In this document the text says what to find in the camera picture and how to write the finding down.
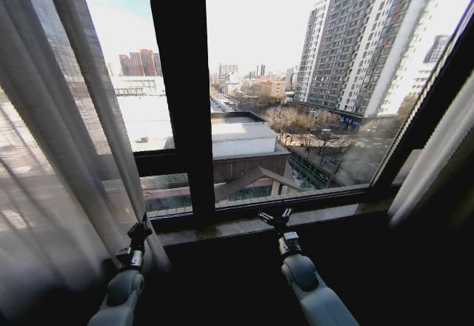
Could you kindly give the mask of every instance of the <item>sheer curtain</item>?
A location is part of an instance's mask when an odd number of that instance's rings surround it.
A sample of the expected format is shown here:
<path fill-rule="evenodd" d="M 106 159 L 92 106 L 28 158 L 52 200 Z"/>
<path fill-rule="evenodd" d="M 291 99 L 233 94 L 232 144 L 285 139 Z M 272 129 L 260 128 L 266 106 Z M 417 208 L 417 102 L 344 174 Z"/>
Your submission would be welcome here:
<path fill-rule="evenodd" d="M 0 310 L 80 291 L 144 213 L 85 0 L 0 0 Z M 153 235 L 148 256 L 166 254 Z"/>

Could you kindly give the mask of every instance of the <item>skyscraper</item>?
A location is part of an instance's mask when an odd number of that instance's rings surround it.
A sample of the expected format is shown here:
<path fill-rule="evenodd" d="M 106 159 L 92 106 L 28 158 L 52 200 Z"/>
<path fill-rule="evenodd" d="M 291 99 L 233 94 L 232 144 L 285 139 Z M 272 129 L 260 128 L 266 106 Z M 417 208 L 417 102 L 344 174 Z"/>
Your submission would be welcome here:
<path fill-rule="evenodd" d="M 118 59 L 120 60 L 121 74 L 123 76 L 131 76 L 130 58 L 125 54 L 121 54 L 118 56 Z"/>
<path fill-rule="evenodd" d="M 156 75 L 163 76 L 163 72 L 161 71 L 161 60 L 159 53 L 153 54 L 153 61 L 155 62 Z"/>
<path fill-rule="evenodd" d="M 308 21 L 295 99 L 377 114 L 425 1 L 416 0 L 415 6 L 412 0 L 317 2 Z"/>
<path fill-rule="evenodd" d="M 433 45 L 424 57 L 424 63 L 436 63 L 449 40 L 450 37 L 446 35 L 436 36 Z"/>
<path fill-rule="evenodd" d="M 144 76 L 143 62 L 140 52 L 130 52 L 130 75 Z"/>
<path fill-rule="evenodd" d="M 130 52 L 118 56 L 123 76 L 163 76 L 161 72 L 160 55 L 152 50 Z"/>
<path fill-rule="evenodd" d="M 141 63 L 145 76 L 156 76 L 155 59 L 152 50 L 140 50 Z"/>
<path fill-rule="evenodd" d="M 221 76 L 227 73 L 238 73 L 238 65 L 219 63 L 219 75 Z"/>

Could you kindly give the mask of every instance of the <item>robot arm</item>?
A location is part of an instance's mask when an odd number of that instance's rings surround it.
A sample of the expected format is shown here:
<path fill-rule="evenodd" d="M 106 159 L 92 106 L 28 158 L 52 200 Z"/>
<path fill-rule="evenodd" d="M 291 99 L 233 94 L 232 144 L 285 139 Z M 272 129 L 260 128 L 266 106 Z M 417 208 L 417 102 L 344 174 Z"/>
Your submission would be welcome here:
<path fill-rule="evenodd" d="M 324 283 L 316 267 L 299 246 L 298 234 L 289 231 L 291 209 L 282 216 L 259 214 L 262 221 L 278 233 L 278 248 L 283 258 L 281 272 L 299 300 L 307 321 L 312 326 L 358 326 L 358 322 L 340 298 Z"/>
<path fill-rule="evenodd" d="M 143 267 L 144 242 L 152 233 L 146 214 L 141 223 L 134 224 L 128 231 L 130 246 L 118 251 L 121 262 L 118 274 L 107 286 L 107 294 L 96 315 L 88 326 L 132 326 L 133 312 L 144 286 L 140 273 Z"/>
<path fill-rule="evenodd" d="M 133 312 L 144 286 L 143 276 L 137 270 L 125 270 L 112 279 L 107 295 L 89 326 L 132 326 Z"/>

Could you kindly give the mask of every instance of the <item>roof structure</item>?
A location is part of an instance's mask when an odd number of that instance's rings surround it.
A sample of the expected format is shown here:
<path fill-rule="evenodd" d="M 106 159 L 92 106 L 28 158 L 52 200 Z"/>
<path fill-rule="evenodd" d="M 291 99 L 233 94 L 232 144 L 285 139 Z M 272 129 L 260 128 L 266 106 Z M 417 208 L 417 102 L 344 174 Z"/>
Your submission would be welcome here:
<path fill-rule="evenodd" d="M 301 191 L 300 187 L 296 185 L 295 182 L 293 182 L 292 180 L 274 172 L 271 172 L 268 169 L 257 167 L 251 171 L 245 172 L 240 178 L 237 178 L 236 180 L 233 180 L 223 185 L 219 185 L 214 190 L 216 201 L 220 202 L 221 200 L 227 198 L 228 196 L 234 193 L 237 193 L 239 190 L 244 189 L 246 186 L 262 178 L 270 178 L 280 184 L 287 185 L 292 189 Z"/>

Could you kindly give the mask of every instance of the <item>glass pane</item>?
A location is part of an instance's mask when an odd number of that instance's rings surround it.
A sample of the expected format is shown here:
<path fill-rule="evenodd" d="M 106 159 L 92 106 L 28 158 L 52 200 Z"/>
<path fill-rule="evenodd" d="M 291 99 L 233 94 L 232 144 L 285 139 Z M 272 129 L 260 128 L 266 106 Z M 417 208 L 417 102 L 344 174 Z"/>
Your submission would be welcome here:
<path fill-rule="evenodd" d="M 189 213 L 191 195 L 186 173 L 140 178 L 148 216 Z"/>
<path fill-rule="evenodd" d="M 133 151 L 174 148 L 150 0 L 86 0 Z"/>
<path fill-rule="evenodd" d="M 469 1 L 207 0 L 217 207 L 370 182 Z"/>

